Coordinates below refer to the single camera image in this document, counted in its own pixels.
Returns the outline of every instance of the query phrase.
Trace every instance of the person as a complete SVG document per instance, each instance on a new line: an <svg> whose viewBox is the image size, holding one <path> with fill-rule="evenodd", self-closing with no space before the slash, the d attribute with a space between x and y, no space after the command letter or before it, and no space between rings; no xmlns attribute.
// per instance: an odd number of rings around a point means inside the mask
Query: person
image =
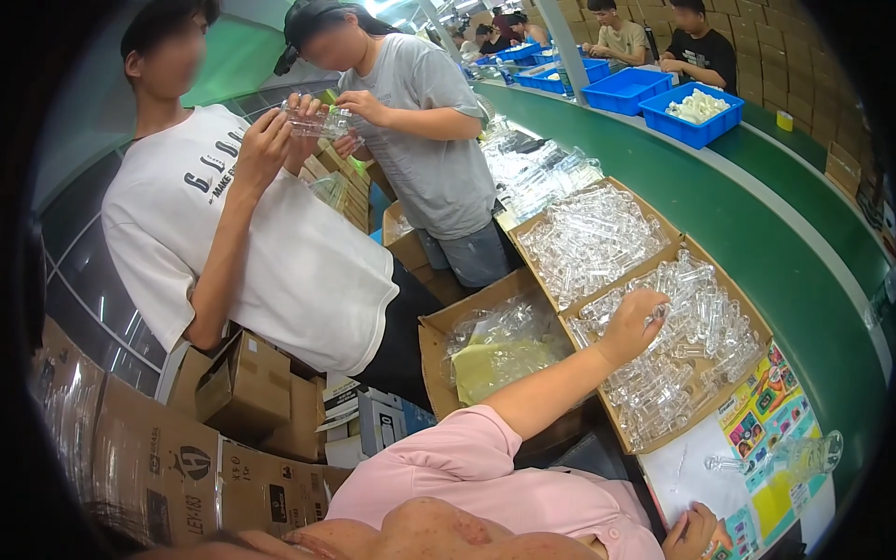
<svg viewBox="0 0 896 560"><path fill-rule="evenodd" d="M479 45L479 53L483 56L499 53L510 48L510 40L504 35L498 34L494 27L480 23L476 28L476 43Z"/></svg>
<svg viewBox="0 0 896 560"><path fill-rule="evenodd" d="M158 548L134 559L212 557L212 550L223 560L262 558L249 548L287 560L699 560L714 542L731 549L724 521L703 504L683 512L661 545L631 483L565 464L513 470L524 440L647 348L663 320L646 328L645 320L663 302L648 289L626 295L599 342L363 461L323 521L282 541L219 534L194 556Z"/></svg>
<svg viewBox="0 0 896 560"><path fill-rule="evenodd" d="M510 23L507 22L507 16L501 12L501 8L492 8L492 27L500 31L502 37L506 37L508 41L522 41L523 36L516 31L510 29Z"/></svg>
<svg viewBox="0 0 896 560"><path fill-rule="evenodd" d="M492 219L495 181L476 137L481 110L447 52L373 18L359 4L296 4L286 41L318 68L342 72L335 104L366 145L333 143L343 158L376 158L434 269L469 289L510 273Z"/></svg>
<svg viewBox="0 0 896 560"><path fill-rule="evenodd" d="M463 33L460 31L455 31L451 34L451 39L454 41L454 46L461 51L461 57L467 62L474 60L475 55L479 52L479 45L474 43L473 41L468 41L463 37Z"/></svg>
<svg viewBox="0 0 896 560"><path fill-rule="evenodd" d="M644 28L616 14L614 0L588 0L588 9L598 18L598 43L582 45L593 58L614 58L630 66L653 64L650 42Z"/></svg>
<svg viewBox="0 0 896 560"><path fill-rule="evenodd" d="M703 0L670 2L678 29L672 33L672 43L666 52L659 56L659 68L737 95L734 48L706 22Z"/></svg>
<svg viewBox="0 0 896 560"><path fill-rule="evenodd" d="M136 132L101 219L128 294L167 351L181 337L214 348L230 319L430 409L416 333L442 306L299 181L316 139L293 137L278 108L250 126L221 105L181 106L219 13L218 0L150 0L121 40Z"/></svg>
<svg viewBox="0 0 896 560"><path fill-rule="evenodd" d="M512 13L507 16L507 23L510 24L511 30L524 37L524 42L526 43L541 45L542 47L547 47L551 44L550 32L534 23L529 23L528 15ZM521 42L523 41L511 39L510 44L519 45Z"/></svg>

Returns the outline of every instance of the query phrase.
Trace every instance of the gray shorts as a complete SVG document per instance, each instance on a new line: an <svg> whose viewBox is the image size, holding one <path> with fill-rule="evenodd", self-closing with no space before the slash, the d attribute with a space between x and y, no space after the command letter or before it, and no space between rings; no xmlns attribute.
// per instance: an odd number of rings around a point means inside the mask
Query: gray shorts
<svg viewBox="0 0 896 560"><path fill-rule="evenodd" d="M467 288L484 288L511 273L494 221L460 239L436 239L418 229L420 242L436 270L452 269Z"/></svg>

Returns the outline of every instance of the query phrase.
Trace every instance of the gray t-shirt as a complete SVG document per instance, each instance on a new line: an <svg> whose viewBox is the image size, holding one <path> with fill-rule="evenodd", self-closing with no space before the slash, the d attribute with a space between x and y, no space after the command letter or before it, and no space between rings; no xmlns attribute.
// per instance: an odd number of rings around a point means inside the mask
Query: gray t-shirt
<svg viewBox="0 0 896 560"><path fill-rule="evenodd" d="M414 35L383 39L373 70L345 72L339 91L368 90L386 107L453 108L480 117L461 69L436 45ZM476 140L429 140L356 118L355 126L380 163L408 223L436 239L458 239L491 220L497 192Z"/></svg>

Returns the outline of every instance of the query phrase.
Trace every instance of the black pants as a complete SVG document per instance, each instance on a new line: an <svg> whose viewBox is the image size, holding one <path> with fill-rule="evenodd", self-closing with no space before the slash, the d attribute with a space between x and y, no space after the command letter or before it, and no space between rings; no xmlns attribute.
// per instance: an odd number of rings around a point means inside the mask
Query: black pants
<svg viewBox="0 0 896 560"><path fill-rule="evenodd" d="M444 306L417 277L394 259L392 281L398 296L386 306L386 327L383 341L374 359L355 381L380 391L392 392L411 401L423 410L433 411L423 384L420 364L420 340L417 318L429 315Z"/></svg>

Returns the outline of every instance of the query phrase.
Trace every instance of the man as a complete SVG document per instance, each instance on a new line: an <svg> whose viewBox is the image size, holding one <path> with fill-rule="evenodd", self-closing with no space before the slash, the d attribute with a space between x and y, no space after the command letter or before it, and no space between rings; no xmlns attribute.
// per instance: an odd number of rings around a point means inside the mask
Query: man
<svg viewBox="0 0 896 560"><path fill-rule="evenodd" d="M509 41L519 41L522 43L523 36L511 29L510 23L507 21L507 16L501 13L501 8L492 8L492 14L495 15L495 17L492 18L492 27L501 31L501 37L506 37Z"/></svg>
<svg viewBox="0 0 896 560"><path fill-rule="evenodd" d="M659 68L737 95L734 48L706 23L703 0L670 1L678 29L672 33L672 44L659 56Z"/></svg>
<svg viewBox="0 0 896 560"><path fill-rule="evenodd" d="M467 41L463 37L463 33L461 33L460 31L455 31L454 33L452 33L451 39L452 41L454 41L454 46L456 46L457 49L461 51L461 58L463 58L467 62L471 62L476 59L476 55L479 54L479 45L477 45L473 41Z"/></svg>
<svg viewBox="0 0 896 560"><path fill-rule="evenodd" d="M136 134L102 224L128 294L168 351L181 337L215 347L230 319L429 409L417 316L441 305L298 180L316 139L292 136L277 108L250 126L221 105L181 106L219 13L218 0L151 0L121 41Z"/></svg>
<svg viewBox="0 0 896 560"><path fill-rule="evenodd" d="M582 49L594 58L615 58L630 66L653 64L650 42L644 28L616 15L614 0L588 0L588 9L600 22L598 44Z"/></svg>

